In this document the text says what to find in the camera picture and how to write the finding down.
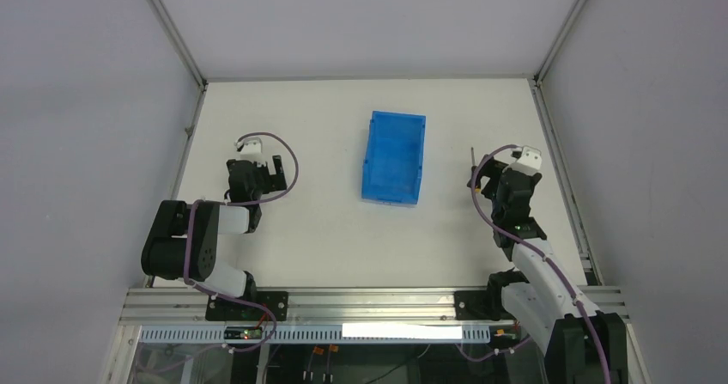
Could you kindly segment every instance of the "blue plastic bin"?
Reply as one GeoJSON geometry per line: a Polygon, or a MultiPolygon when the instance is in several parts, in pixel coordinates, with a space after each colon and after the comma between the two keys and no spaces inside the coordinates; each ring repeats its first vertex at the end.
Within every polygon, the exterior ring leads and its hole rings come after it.
{"type": "Polygon", "coordinates": [[[424,150],[424,116],[372,112],[361,197],[386,203],[417,204],[424,150]]]}

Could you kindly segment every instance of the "white wall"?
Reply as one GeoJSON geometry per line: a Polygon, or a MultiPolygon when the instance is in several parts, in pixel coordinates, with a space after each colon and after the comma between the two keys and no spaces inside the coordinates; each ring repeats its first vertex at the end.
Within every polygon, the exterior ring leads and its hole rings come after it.
{"type": "Polygon", "coordinates": [[[549,110],[656,383],[726,382],[728,0],[590,0],[549,110]]]}
{"type": "Polygon", "coordinates": [[[146,0],[0,0],[3,383],[99,378],[196,98],[146,0]]]}
{"type": "Polygon", "coordinates": [[[533,74],[574,0],[163,0],[204,75],[533,74]]]}

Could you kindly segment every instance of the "black wire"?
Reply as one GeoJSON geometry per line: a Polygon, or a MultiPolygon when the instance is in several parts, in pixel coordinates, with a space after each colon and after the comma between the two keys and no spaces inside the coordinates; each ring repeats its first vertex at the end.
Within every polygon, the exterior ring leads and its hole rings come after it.
{"type": "Polygon", "coordinates": [[[391,374],[391,373],[393,373],[393,372],[397,371],[398,369],[402,368],[402,367],[403,367],[404,365],[406,365],[406,364],[407,364],[407,363],[409,363],[410,361],[412,361],[412,360],[414,360],[414,359],[417,359],[417,358],[418,358],[419,356],[420,356],[420,354],[415,354],[415,355],[413,355],[412,357],[409,357],[409,358],[407,358],[406,360],[402,361],[402,363],[398,364],[398,366],[397,366],[397,367],[395,367],[395,368],[393,368],[393,369],[390,369],[390,370],[389,370],[389,371],[387,371],[386,373],[384,373],[384,374],[380,375],[379,377],[377,377],[377,378],[375,378],[375,379],[373,379],[373,380],[369,380],[369,381],[365,382],[364,384],[372,384],[372,383],[374,383],[374,382],[377,382],[377,381],[379,381],[379,380],[381,380],[381,379],[383,379],[383,378],[387,377],[387,376],[388,376],[389,374],[391,374]]]}

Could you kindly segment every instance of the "white table surface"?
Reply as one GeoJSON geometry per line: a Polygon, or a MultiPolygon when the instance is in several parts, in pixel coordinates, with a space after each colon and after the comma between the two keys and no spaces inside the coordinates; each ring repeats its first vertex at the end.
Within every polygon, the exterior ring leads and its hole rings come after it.
{"type": "MultiPolygon", "coordinates": [[[[465,187],[470,147],[479,161],[506,143],[542,150],[543,179],[531,214],[568,275],[585,283],[525,79],[211,83],[179,199],[222,200],[228,188],[225,161],[236,156],[233,142],[253,131],[282,137],[300,162],[298,184],[286,197],[263,205],[254,234],[225,235],[218,242],[218,259],[250,271],[259,286],[484,285],[489,274],[513,265],[495,246],[465,187]],[[415,207],[361,199],[361,164],[373,110],[427,116],[415,207]]],[[[294,164],[286,150],[271,138],[263,140],[266,158],[282,156],[290,182],[294,164]]],[[[478,197],[490,212],[489,201],[478,197]]]]}

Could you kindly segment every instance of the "white table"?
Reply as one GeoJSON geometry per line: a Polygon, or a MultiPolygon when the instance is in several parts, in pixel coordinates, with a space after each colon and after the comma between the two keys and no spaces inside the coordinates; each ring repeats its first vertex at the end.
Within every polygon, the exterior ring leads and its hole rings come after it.
{"type": "MultiPolygon", "coordinates": [[[[251,235],[221,236],[218,259],[268,287],[453,287],[484,285],[513,266],[495,246],[465,187],[470,147],[480,157],[505,143],[542,150],[532,215],[568,275],[585,284],[546,140],[525,79],[212,83],[179,199],[222,200],[225,161],[239,136],[270,131],[294,149],[300,178],[263,205],[251,235]],[[427,116],[422,189],[415,207],[361,200],[361,164],[372,110],[427,116]]],[[[266,158],[286,150],[263,138],[266,158]]],[[[507,155],[500,156],[507,161],[507,155]]],[[[480,197],[484,209],[487,200],[480,197]]],[[[169,285],[159,280],[155,285],[169,285]]]]}

